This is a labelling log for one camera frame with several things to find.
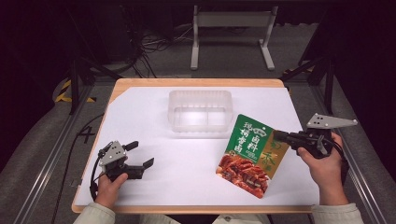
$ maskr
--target food package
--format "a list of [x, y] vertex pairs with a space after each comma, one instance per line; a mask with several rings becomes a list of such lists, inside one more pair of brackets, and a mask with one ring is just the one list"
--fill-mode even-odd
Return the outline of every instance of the food package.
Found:
[[273, 132], [255, 119], [238, 115], [216, 174], [262, 198], [289, 148], [274, 140]]

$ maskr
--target sleeve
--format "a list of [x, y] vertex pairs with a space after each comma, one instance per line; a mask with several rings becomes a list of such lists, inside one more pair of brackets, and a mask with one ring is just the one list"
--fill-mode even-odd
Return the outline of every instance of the sleeve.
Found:
[[90, 203], [82, 210], [74, 224], [114, 224], [116, 215], [110, 209], [100, 205], [99, 203]]
[[312, 206], [312, 215], [315, 224], [362, 224], [361, 212], [356, 204], [346, 205], [314, 205]]

